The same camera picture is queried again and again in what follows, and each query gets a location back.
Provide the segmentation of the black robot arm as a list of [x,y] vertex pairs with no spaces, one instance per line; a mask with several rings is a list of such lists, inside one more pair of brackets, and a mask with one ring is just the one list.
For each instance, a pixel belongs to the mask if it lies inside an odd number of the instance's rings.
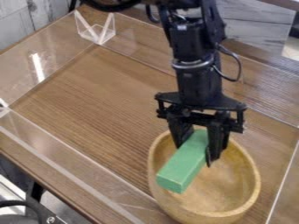
[[145,0],[158,8],[173,48],[178,90],[155,95],[157,114],[169,122],[173,139],[182,146],[197,125],[207,128],[205,158],[210,164],[229,147],[230,134],[245,131],[247,105],[223,93],[222,82],[237,82],[221,69],[221,54],[234,56],[222,41],[226,24],[215,0]]

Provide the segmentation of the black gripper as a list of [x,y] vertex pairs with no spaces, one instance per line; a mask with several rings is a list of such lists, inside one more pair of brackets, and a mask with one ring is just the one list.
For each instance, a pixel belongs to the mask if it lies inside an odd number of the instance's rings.
[[211,166],[229,147],[230,132],[245,132],[247,105],[225,94],[217,96],[205,106],[183,103],[178,92],[158,93],[154,98],[158,101],[158,117],[169,120],[177,147],[181,147],[193,135],[193,124],[207,127],[206,161],[207,166]]

